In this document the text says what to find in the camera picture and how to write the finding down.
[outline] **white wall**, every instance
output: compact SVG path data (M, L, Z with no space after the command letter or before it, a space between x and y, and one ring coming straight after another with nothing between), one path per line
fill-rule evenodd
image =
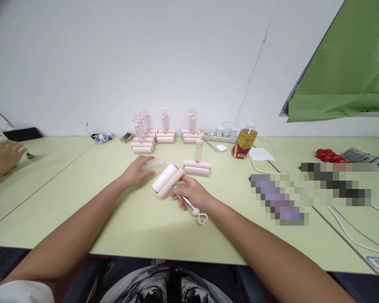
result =
M379 136L379 118L278 117L342 0L281 0L239 120L265 136ZM47 136L124 134L147 108L171 127L235 120L274 0L38 1L0 5L0 111ZM357 127L374 125L372 129ZM0 127L5 123L0 119Z

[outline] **white sleeve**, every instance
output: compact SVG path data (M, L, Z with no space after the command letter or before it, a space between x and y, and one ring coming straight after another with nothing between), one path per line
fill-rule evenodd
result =
M17 280L0 286L0 303L54 303L52 291L48 285Z

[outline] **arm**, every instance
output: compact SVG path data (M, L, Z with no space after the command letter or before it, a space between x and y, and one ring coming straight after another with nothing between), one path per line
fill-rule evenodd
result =
M0 142L0 178L21 160L22 155L27 151L22 147L21 143L10 140Z
M182 180L186 183L177 193L209 215L280 302L354 302L296 248L215 199L195 179Z
M121 194L154 174L141 169L153 158L139 156L118 179L42 240L1 284L14 280L38 281L47 284L55 294L59 283L89 252Z

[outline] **light green table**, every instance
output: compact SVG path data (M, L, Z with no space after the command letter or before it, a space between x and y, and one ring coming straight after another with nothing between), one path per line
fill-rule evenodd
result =
M234 159L229 150L215 153L204 144L203 160L213 164L211 176L196 177L216 198L290 243L328 271L373 271L313 209L308 226L279 226L260 206L248 180L255 173L248 159ZM154 155L182 165L192 159L194 145L157 144ZM0 246L33 248L39 241L117 178L136 158L129 144L118 140L93 146L51 182L0 222ZM257 167L271 170L267 162ZM176 199L159 199L149 180L121 197L91 253L201 262L245 264L212 221L197 224Z
M0 181L0 220L94 145L89 137L44 137L22 143L36 157L23 157Z
M379 138L299 138L299 137L271 137L266 138L274 146L279 162L289 172L300 174L298 169L302 162L320 162L315 158L314 152L319 149L332 149L334 152L341 154L350 147L355 147L363 152L379 155ZM281 170L283 169L273 161L272 164ZM379 170L375 173L349 173L351 180L358 180L359 188L371 189L375 197L375 205L379 207ZM340 225L332 213L326 207L316 207L317 211L323 218L333 226L339 235L355 250L359 256L369 264L367 257L379 257L379 253L372 252L362 248L347 238ZM369 237L379 242L379 211L372 207L337 207L337 209L351 222L356 228L367 234ZM336 213L350 236L364 246L379 250L375 245L363 235L352 228L341 216ZM372 267L377 274L379 270Z

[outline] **pixelated area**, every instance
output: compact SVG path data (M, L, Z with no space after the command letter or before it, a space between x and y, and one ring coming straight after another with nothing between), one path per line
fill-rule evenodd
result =
M371 206L375 163L302 163L300 175L251 175L252 193L277 225L308 225L305 206Z
M261 206L275 220L277 225L308 225L309 214L295 206L295 201L290 199L287 188L277 186L271 175L251 175L251 187L255 188L256 198L261 200Z

